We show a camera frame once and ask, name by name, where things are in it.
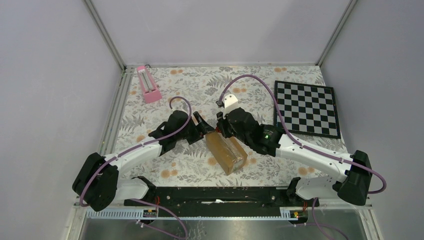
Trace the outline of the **brown cardboard express box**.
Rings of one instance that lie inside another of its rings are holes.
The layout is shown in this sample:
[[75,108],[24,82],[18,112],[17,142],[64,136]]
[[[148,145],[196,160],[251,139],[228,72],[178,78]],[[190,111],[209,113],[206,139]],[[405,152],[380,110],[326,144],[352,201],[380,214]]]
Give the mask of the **brown cardboard express box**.
[[205,135],[205,141],[227,176],[245,166],[248,154],[235,137],[225,138],[221,133],[214,131]]

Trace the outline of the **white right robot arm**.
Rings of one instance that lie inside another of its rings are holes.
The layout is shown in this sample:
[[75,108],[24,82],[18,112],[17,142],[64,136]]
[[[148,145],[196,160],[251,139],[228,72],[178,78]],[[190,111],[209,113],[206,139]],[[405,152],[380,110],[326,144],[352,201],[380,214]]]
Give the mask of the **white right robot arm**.
[[225,138],[235,137],[254,152],[280,159],[300,162],[319,170],[324,177],[291,180],[287,201],[293,206],[314,198],[338,197],[356,206],[366,204],[372,173],[367,153],[356,150],[353,154],[340,153],[291,136],[281,127],[258,123],[251,113],[236,108],[217,115],[216,129]]

